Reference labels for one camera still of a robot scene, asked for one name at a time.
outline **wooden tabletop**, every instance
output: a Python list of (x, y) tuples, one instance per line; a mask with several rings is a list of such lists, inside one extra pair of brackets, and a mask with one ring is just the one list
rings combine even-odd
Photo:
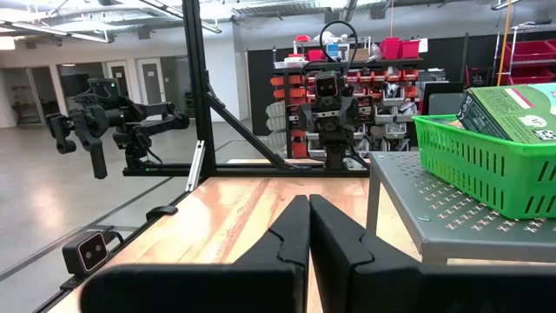
[[(177, 205), (178, 213), (162, 217), (104, 268), (125, 263), (232, 263), (295, 195), (309, 194), (323, 195), (358, 223), (366, 222), (367, 178), (211, 177)], [(308, 312), (322, 312), (312, 267), (309, 275)], [(79, 312), (80, 292), (75, 289), (50, 312)]]

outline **metal shelving rack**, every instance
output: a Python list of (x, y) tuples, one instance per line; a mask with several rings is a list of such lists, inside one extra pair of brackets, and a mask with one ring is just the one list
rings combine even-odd
[[(349, 39), (347, 40), (346, 43), (349, 43), (350, 45), (355, 45), (355, 40), (354, 39)], [(357, 43), (358, 45), (365, 45), (365, 46), (369, 46), (370, 47), (370, 43), (371, 43), (371, 37), (357, 37)], [(319, 44), (319, 42), (296, 42), (294, 41), (294, 53), (296, 54), (298, 51), (298, 48), (301, 48), (301, 53), (305, 54), (305, 48), (319, 48), (321, 47), (321, 45)]]
[[(422, 61), (421, 58), (415, 59), (400, 59), (400, 60), (380, 60), (380, 61), (373, 61), (373, 62), (353, 62), (350, 69), (357, 70), (362, 68), (368, 68), (370, 70), (387, 70), (388, 66), (396, 67), (398, 70), (415, 70), (417, 65)], [(315, 71), (315, 70), (339, 70), (341, 68), (345, 68), (347, 63), (343, 62), (336, 62), (336, 63), (316, 63), (310, 64), (306, 70)], [(289, 85), (289, 77), (290, 75), (299, 75), (301, 72), (301, 68), (288, 68), (288, 69), (277, 69), (274, 70), (275, 75), (282, 75), (284, 77), (284, 106), (286, 114), (284, 114), (284, 118), (286, 118), (286, 146), (287, 146), (287, 155), (288, 158), (292, 157), (292, 149), (291, 149), (291, 129), (289, 127), (290, 124), (290, 116), (288, 115), (288, 106), (290, 103), (290, 85)]]
[[(517, 42), (518, 34), (526, 34), (526, 33), (536, 33), (536, 32), (544, 32), (544, 31), (555, 31), (556, 30), (556, 23), (551, 24), (541, 24), (541, 25), (533, 25), (528, 23), (523, 23), (517, 26), (512, 27), (513, 31), (513, 38), (512, 38), (512, 55), (510, 56), (510, 67), (508, 68), (508, 72), (503, 72), (502, 75), (512, 75), (512, 69), (514, 65), (527, 65), (527, 64), (551, 64), (556, 63), (556, 59), (551, 60), (534, 60), (534, 61), (518, 61), (514, 62), (513, 55), (515, 53), (515, 44)], [(494, 71), (493, 71), (493, 84), (496, 82), (496, 76), (498, 75), (497, 61), (504, 62), (499, 55), (500, 48), (505, 49), (506, 47), (500, 47), (500, 32), (498, 32), (498, 36), (496, 37), (496, 50), (494, 52)]]

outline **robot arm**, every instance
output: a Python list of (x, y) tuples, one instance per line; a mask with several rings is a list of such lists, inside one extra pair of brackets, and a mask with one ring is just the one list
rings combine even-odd
[[(114, 87), (115, 79), (89, 80), (92, 89), (99, 84)], [(103, 179), (108, 173), (104, 160), (101, 136), (110, 127), (116, 127), (114, 140), (121, 150), (126, 150), (128, 167), (142, 166), (141, 157), (147, 155), (152, 142), (150, 136), (167, 130), (179, 130), (189, 127), (189, 117), (183, 114), (173, 103), (138, 104), (128, 98), (89, 96), (92, 105), (82, 109), (71, 109), (67, 116), (53, 114), (46, 116), (50, 134), (56, 139), (56, 148), (60, 154), (76, 150), (76, 143), (66, 139), (75, 131), (83, 148), (90, 153), (95, 178)], [(162, 115), (162, 121), (141, 124), (147, 117)]]

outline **cardboard box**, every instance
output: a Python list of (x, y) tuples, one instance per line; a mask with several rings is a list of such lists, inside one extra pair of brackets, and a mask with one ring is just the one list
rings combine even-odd
[(516, 143), (556, 143), (556, 83), (471, 88), (458, 112), (467, 130)]
[(430, 121), (435, 122), (435, 123), (441, 123), (441, 124), (445, 124), (451, 127), (455, 127), (455, 128), (459, 128), (461, 130), (464, 130), (465, 127), (463, 127), (463, 125), (461, 124), (460, 120), (453, 117), (453, 118), (431, 118)]
[[(349, 55), (352, 56), (354, 54), (354, 50), (349, 50)], [(354, 62), (365, 62), (368, 60), (368, 49), (367, 48), (359, 48), (357, 53), (355, 53)]]

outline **gray floor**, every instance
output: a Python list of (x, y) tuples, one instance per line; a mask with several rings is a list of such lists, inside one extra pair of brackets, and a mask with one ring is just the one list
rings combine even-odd
[[(250, 128), (250, 121), (244, 121)], [(226, 123), (213, 123), (216, 159), (261, 155)], [(186, 177), (123, 177), (123, 153), (103, 137), (109, 175), (96, 180), (90, 158), (77, 151), (61, 156), (42, 126), (0, 130), (0, 306), (30, 312), (70, 275), (61, 246), (99, 225), (123, 227), (127, 236), (145, 213), (180, 195)], [(165, 163), (191, 162), (195, 127), (153, 137), (152, 150)]]

